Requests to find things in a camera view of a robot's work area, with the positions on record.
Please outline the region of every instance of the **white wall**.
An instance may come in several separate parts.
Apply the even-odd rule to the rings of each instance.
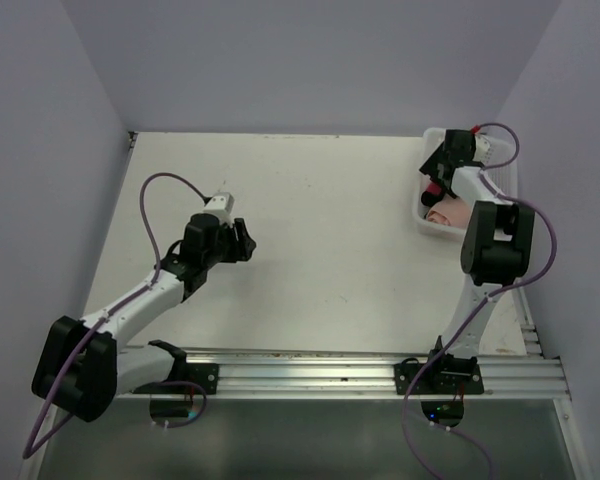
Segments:
[[[524,197],[559,236],[555,268],[529,300],[545,349],[564,361],[600,479],[600,0],[562,2],[499,120],[520,134]]]
[[[420,134],[493,120],[559,0],[63,0],[127,127]]]
[[[0,480],[40,405],[48,328],[82,313],[128,147],[60,2],[15,3],[0,1]]]

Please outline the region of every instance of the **white tabletop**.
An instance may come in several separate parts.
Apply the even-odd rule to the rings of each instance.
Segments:
[[[403,137],[142,133],[120,193],[88,311],[153,265],[138,209],[142,182],[169,171],[205,194],[229,191],[258,243],[218,265],[188,301],[141,332],[182,347],[427,352],[462,288],[460,245],[419,234],[410,217],[422,141]],[[200,199],[171,179],[147,192],[162,255]],[[525,354],[510,294],[483,354]]]

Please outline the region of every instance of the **glass panel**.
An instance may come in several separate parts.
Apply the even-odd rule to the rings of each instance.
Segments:
[[[458,429],[486,445],[498,479],[574,478],[551,401],[467,401]],[[148,401],[114,402],[51,442],[40,479],[430,479],[402,437],[396,401],[211,398],[199,422],[164,433]],[[417,402],[416,444],[448,479],[487,478],[471,444],[429,427]]]

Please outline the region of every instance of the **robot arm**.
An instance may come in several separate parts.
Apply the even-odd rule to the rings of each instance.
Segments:
[[[476,138],[472,131],[447,130],[444,142],[420,168],[442,194],[460,197],[471,209],[460,254],[466,274],[464,287],[453,319],[429,358],[448,345],[485,296],[489,302],[422,377],[414,393],[453,395],[460,385],[466,387],[466,393],[484,393],[477,356],[480,339],[500,298],[492,293],[513,284],[529,265],[535,213],[501,198],[502,192],[484,175],[484,165],[475,161]],[[413,378],[418,369],[418,365],[397,364],[396,378]],[[396,385],[398,392],[404,393],[404,382]]]
[[[212,267],[250,260],[256,243],[244,220],[231,218],[232,207],[230,194],[215,195],[202,213],[191,217],[179,252],[170,250],[161,260],[157,278],[155,273],[148,275],[129,293],[81,320],[57,320],[34,375],[33,393],[46,398],[69,353],[103,318],[104,325],[62,379],[55,405],[89,422],[102,415],[118,394],[148,383],[186,380],[186,354],[177,347],[157,340],[142,348],[123,349],[150,322],[198,290]],[[117,308],[130,296],[134,298]]]

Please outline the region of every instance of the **white plastic basket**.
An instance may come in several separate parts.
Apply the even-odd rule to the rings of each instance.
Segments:
[[[431,156],[431,154],[444,141],[444,128],[429,128],[424,132],[424,148],[422,150],[421,165]],[[483,153],[476,153],[476,160],[485,165],[493,165],[496,163],[506,162],[515,152],[515,147],[504,140],[484,135],[484,138],[489,142],[489,149]],[[503,168],[489,170],[489,177],[500,187],[507,195],[516,197],[518,195],[518,166],[517,162],[507,165]],[[417,185],[413,189],[413,202],[411,212],[413,219],[416,222],[418,232],[423,235],[435,235],[438,237],[448,238],[450,240],[462,241],[464,239],[465,229],[447,227],[437,223],[428,222],[425,219],[428,207],[425,207],[420,202],[420,196],[425,191],[430,183],[429,177],[422,175],[420,172],[416,175]]]

